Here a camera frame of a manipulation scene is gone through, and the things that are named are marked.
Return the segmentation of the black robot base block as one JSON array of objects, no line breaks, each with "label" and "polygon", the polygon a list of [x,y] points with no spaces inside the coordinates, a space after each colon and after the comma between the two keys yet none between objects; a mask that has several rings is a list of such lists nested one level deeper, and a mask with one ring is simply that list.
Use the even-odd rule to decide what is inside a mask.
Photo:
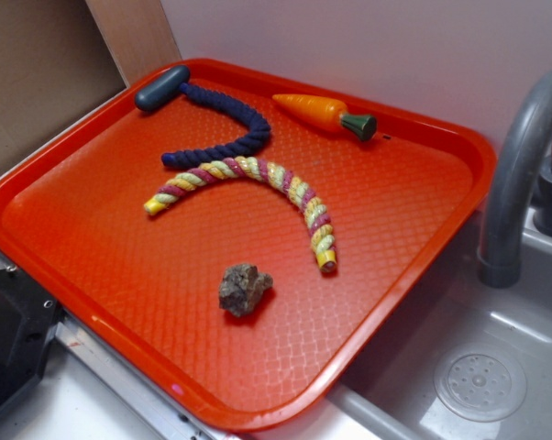
[{"label": "black robot base block", "polygon": [[0,269],[0,414],[38,385],[61,306],[22,269]]}]

